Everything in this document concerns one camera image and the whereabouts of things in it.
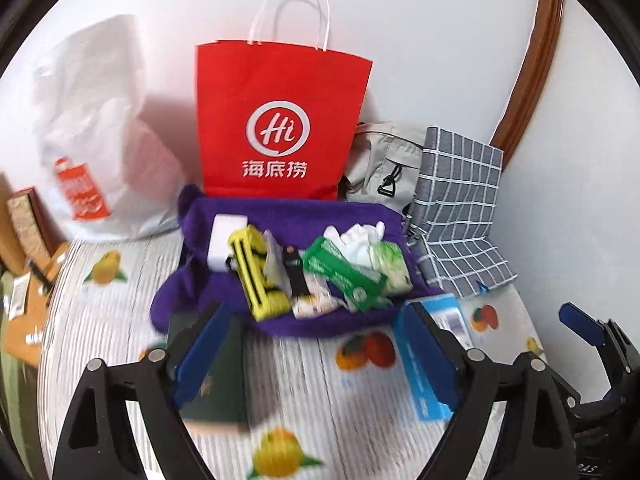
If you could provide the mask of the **green wipes packet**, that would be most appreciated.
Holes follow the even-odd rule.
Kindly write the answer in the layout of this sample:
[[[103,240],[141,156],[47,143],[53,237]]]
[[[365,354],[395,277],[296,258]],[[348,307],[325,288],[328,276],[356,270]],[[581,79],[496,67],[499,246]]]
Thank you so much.
[[[304,251],[306,271],[326,278],[357,311],[388,309],[393,303],[384,296],[386,276],[377,270],[349,263],[338,248],[323,236]]]

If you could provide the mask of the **yellow black pouch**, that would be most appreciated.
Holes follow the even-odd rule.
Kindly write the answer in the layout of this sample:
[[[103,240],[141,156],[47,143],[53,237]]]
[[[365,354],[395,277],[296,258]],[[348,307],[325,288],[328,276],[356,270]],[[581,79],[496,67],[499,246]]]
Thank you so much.
[[[262,322],[290,312],[286,293],[266,277],[268,247],[262,233],[254,226],[246,226],[232,232],[228,244],[235,273],[253,318]]]

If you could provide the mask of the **green tissue pack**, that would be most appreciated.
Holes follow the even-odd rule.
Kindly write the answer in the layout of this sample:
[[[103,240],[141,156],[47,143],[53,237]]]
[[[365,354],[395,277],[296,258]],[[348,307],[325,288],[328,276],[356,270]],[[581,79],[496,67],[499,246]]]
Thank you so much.
[[[383,287],[386,296],[399,296],[410,292],[413,284],[400,247],[381,240],[369,247],[372,269],[386,277]]]

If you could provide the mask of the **black clip tool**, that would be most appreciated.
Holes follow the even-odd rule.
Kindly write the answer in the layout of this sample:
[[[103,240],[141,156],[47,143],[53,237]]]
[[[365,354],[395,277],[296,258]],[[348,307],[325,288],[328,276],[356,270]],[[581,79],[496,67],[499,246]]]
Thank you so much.
[[[285,274],[291,287],[291,297],[293,299],[308,297],[309,288],[305,278],[302,257],[295,246],[288,245],[282,250],[282,262]]]

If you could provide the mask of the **white snack packet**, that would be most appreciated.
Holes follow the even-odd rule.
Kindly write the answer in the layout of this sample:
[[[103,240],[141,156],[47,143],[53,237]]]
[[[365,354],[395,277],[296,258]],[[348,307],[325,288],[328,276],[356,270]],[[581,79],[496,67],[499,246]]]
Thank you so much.
[[[318,318],[346,306],[332,295],[324,276],[304,268],[303,253],[296,246],[280,245],[269,230],[262,235],[267,247],[265,277],[285,293],[296,318]]]

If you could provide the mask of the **blue tissue box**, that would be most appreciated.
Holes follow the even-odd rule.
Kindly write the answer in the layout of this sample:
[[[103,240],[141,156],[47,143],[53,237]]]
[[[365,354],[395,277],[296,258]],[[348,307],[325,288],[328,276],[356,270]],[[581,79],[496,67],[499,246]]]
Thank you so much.
[[[416,299],[442,330],[454,334],[463,348],[473,347],[459,301],[454,295],[440,294]],[[407,301],[394,323],[396,344],[411,391],[416,416],[420,422],[448,422],[452,411],[439,401],[437,390],[452,393],[454,370],[446,367],[445,356],[437,347],[430,331],[410,308]]]

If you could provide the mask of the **purple towel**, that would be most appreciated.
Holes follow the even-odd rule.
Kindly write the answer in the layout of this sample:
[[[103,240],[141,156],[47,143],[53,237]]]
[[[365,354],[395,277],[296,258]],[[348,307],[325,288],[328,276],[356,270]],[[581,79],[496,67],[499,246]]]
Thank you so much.
[[[444,291],[428,286],[418,268],[416,256],[407,246],[400,214],[381,204],[332,202],[332,200],[287,200],[286,198],[207,197],[195,185],[185,186],[178,197],[178,222],[183,237],[184,261],[156,292],[150,318],[154,328],[166,333],[171,315],[200,313],[214,302],[232,309],[258,332],[276,337],[332,338],[395,321],[405,302]],[[327,226],[344,232],[356,223],[385,223],[384,238],[397,244],[410,272],[413,289],[393,300],[388,309],[352,313],[339,308],[318,318],[298,320],[291,313],[257,322],[247,307],[241,282],[232,273],[213,272],[207,254],[217,214],[245,216],[258,230],[270,231],[276,240],[300,249],[308,248]]]

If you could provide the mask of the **dark green box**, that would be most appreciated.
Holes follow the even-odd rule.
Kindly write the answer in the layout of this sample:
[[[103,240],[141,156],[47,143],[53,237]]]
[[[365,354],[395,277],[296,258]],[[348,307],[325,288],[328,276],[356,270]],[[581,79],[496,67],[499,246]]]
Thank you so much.
[[[194,434],[242,434],[248,430],[244,374],[244,330],[233,315],[198,395],[180,415]]]

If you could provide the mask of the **grey checked cushion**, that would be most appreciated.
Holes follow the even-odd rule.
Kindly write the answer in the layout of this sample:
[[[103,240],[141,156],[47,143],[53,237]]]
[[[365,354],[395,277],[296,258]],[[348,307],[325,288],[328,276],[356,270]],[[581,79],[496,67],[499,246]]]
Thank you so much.
[[[503,151],[444,128],[426,130],[405,233],[425,283],[459,298],[511,284],[516,273],[489,237]]]

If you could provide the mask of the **white glove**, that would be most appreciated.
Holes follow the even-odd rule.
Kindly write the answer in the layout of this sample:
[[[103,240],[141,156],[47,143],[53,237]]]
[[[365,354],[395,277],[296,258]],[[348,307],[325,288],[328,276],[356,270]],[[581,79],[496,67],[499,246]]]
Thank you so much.
[[[329,240],[354,266],[372,266],[370,249],[384,237],[386,225],[379,221],[375,224],[356,223],[343,233],[335,226],[327,226],[322,236]]]

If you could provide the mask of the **wooden side table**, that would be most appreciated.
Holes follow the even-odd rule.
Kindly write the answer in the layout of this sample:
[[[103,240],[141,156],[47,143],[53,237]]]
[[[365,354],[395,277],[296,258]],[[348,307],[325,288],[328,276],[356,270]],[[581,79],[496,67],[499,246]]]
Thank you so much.
[[[23,275],[15,281],[24,312],[4,324],[2,350],[33,368],[39,365],[50,300],[69,249],[70,243],[63,243],[38,270],[27,261]]]

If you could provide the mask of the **white Miniso plastic bag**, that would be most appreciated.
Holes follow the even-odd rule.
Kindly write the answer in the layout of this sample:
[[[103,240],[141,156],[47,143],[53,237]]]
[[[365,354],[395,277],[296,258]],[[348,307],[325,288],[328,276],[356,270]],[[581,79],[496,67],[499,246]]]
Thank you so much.
[[[42,198],[72,240],[136,240],[175,229],[186,174],[140,117],[144,66],[134,18],[75,32],[35,76]]]

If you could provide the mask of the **patterned brown book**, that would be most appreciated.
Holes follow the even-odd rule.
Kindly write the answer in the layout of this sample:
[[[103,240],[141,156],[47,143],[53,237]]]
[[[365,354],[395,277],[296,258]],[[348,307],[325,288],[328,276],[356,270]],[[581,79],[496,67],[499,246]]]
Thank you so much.
[[[55,247],[36,190],[25,188],[14,192],[6,204],[25,256],[44,268],[55,253]]]

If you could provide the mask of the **grey backpack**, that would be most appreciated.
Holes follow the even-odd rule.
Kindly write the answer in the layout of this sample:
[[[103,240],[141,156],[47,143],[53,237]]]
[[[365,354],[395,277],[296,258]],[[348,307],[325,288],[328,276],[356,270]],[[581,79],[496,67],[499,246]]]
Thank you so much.
[[[425,138],[424,126],[405,122],[360,124],[341,180],[344,199],[382,204],[401,214],[416,189]]]

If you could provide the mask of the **red paper shopping bag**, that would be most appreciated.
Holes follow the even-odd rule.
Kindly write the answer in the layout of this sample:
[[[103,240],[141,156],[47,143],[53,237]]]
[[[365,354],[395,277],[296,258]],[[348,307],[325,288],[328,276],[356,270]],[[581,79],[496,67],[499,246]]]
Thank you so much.
[[[336,200],[372,63],[329,47],[331,7],[318,0],[318,42],[245,40],[196,49],[196,125],[208,196]]]

